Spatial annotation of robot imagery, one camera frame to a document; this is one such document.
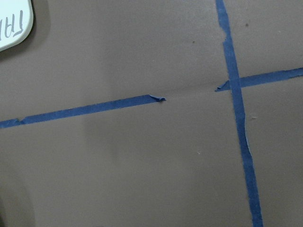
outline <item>horizontal blue tape strip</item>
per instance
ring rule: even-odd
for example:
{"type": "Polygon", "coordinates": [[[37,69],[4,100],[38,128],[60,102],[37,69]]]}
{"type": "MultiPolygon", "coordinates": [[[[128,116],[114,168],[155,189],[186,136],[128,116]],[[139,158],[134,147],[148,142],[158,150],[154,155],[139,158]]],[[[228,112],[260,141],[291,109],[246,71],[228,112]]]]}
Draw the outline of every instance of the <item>horizontal blue tape strip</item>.
{"type": "Polygon", "coordinates": [[[156,97],[151,95],[137,96],[132,98],[120,99],[116,101],[99,103],[94,105],[87,105],[82,107],[76,107],[73,109],[59,110],[50,113],[43,113],[38,115],[32,115],[25,117],[23,120],[11,119],[7,121],[0,122],[0,128],[9,128],[14,126],[19,126],[23,124],[33,124],[38,122],[46,122],[51,120],[56,120],[60,118],[79,116],[84,114],[93,114],[97,112],[121,109],[125,107],[143,105],[148,103],[162,102],[166,101],[163,97],[156,97]]]}
{"type": "Polygon", "coordinates": [[[231,29],[229,25],[229,19],[223,0],[216,0],[216,6],[220,27],[226,33],[226,38],[223,42],[223,47],[230,80],[230,88],[232,90],[233,108],[235,112],[237,132],[241,148],[246,187],[249,196],[252,225],[253,227],[263,227],[263,219],[258,195],[255,169],[245,132],[245,110],[242,98],[237,60],[232,42],[231,29]]]}
{"type": "MultiPolygon", "coordinates": [[[[240,78],[240,84],[241,87],[250,87],[259,84],[278,82],[278,81],[287,80],[294,77],[301,77],[301,76],[303,76],[303,68],[298,68],[294,70],[276,71],[276,72],[269,72],[269,73],[249,76],[249,77],[243,77],[240,78]]],[[[220,85],[216,89],[216,92],[227,91],[230,89],[231,89],[231,85],[228,80],[224,84],[220,85]]]]}

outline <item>blue line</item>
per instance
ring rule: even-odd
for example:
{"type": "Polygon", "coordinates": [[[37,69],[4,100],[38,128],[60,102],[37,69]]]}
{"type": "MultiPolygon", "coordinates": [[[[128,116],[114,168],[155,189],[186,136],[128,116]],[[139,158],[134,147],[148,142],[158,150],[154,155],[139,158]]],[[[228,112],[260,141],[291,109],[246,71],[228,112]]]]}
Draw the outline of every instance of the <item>blue line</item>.
{"type": "MultiPolygon", "coordinates": [[[[295,77],[303,76],[303,68],[298,68],[294,70],[284,70],[284,71],[276,71],[276,72],[269,72],[263,73],[259,75],[249,76],[240,78],[241,87],[250,87],[259,84],[266,84],[272,82],[278,82],[282,80],[287,80],[295,77]]],[[[220,85],[216,92],[219,91],[227,91],[231,89],[231,85],[229,80],[226,81],[224,84],[220,85]]]]}
{"type": "Polygon", "coordinates": [[[9,127],[19,126],[24,124],[46,122],[60,118],[73,117],[73,116],[79,116],[84,114],[91,114],[91,113],[97,113],[107,110],[121,109],[135,105],[143,105],[143,104],[162,102],[162,101],[166,101],[166,99],[163,97],[155,97],[151,95],[137,96],[133,98],[120,99],[106,103],[76,107],[73,109],[59,110],[50,113],[32,115],[24,118],[21,121],[17,118],[7,121],[2,121],[0,122],[0,128],[9,128],[9,127]]]}
{"type": "Polygon", "coordinates": [[[232,35],[229,26],[228,15],[223,0],[216,0],[217,12],[220,27],[226,33],[226,39],[223,42],[224,54],[229,74],[230,86],[232,90],[233,108],[237,123],[237,131],[240,141],[243,167],[245,172],[246,186],[250,201],[250,212],[252,214],[252,224],[254,227],[263,227],[261,207],[258,195],[256,175],[252,156],[248,147],[245,133],[245,111],[240,86],[240,77],[238,72],[237,60],[232,44],[232,35]]]}

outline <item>white object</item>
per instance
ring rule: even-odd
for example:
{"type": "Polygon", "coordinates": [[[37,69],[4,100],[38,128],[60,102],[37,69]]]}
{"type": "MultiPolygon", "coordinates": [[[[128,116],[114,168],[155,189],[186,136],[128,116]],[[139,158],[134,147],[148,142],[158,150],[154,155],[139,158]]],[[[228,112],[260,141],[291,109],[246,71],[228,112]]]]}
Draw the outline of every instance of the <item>white object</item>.
{"type": "Polygon", "coordinates": [[[33,20],[30,0],[0,0],[0,51],[25,40],[33,20]]]}

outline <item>blue painter's tape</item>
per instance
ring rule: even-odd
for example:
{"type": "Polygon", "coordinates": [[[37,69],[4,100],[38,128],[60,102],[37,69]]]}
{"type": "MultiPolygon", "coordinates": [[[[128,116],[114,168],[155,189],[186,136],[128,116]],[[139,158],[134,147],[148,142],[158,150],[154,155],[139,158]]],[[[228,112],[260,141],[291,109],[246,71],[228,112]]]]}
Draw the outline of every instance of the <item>blue painter's tape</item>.
{"type": "Polygon", "coordinates": [[[240,77],[238,72],[236,55],[232,43],[229,19],[223,0],[216,0],[216,6],[220,27],[226,33],[226,39],[223,42],[223,47],[227,70],[229,74],[230,87],[232,90],[233,108],[235,111],[235,119],[237,123],[237,131],[243,160],[245,180],[250,201],[252,224],[254,227],[263,227],[257,180],[245,132],[245,111],[242,99],[242,91],[240,86],[240,77]]]}
{"type": "Polygon", "coordinates": [[[163,97],[156,97],[151,95],[137,96],[132,98],[120,99],[116,101],[99,103],[94,105],[87,105],[82,107],[76,107],[73,109],[59,110],[50,113],[43,113],[33,116],[25,117],[23,120],[11,119],[7,121],[0,122],[0,128],[9,128],[14,126],[19,126],[23,124],[33,124],[37,122],[46,122],[51,120],[56,120],[60,118],[79,116],[84,114],[97,113],[107,110],[121,109],[125,107],[143,105],[148,103],[162,102],[166,101],[163,97]]]}
{"type": "MultiPolygon", "coordinates": [[[[303,76],[303,68],[294,69],[294,70],[284,70],[284,71],[276,71],[276,72],[269,72],[263,73],[259,75],[249,76],[240,78],[241,87],[250,87],[259,84],[266,84],[272,82],[278,82],[282,80],[291,79],[294,77],[301,77],[303,76]]],[[[220,85],[216,92],[219,91],[227,91],[231,89],[231,85],[229,80],[226,81],[224,84],[220,85]]]]}

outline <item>gray surface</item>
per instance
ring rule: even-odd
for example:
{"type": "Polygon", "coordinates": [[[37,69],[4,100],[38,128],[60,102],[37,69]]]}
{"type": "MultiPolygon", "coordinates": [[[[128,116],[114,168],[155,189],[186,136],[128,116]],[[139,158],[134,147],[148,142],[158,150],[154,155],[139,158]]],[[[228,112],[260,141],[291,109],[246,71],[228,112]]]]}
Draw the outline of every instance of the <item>gray surface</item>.
{"type": "MultiPolygon", "coordinates": [[[[226,0],[241,76],[301,67],[301,1],[226,0]]],[[[132,96],[137,106],[0,130],[7,227],[249,227],[214,0],[34,0],[0,53],[0,120],[132,96]]],[[[267,227],[301,227],[302,79],[243,90],[267,227]]]]}

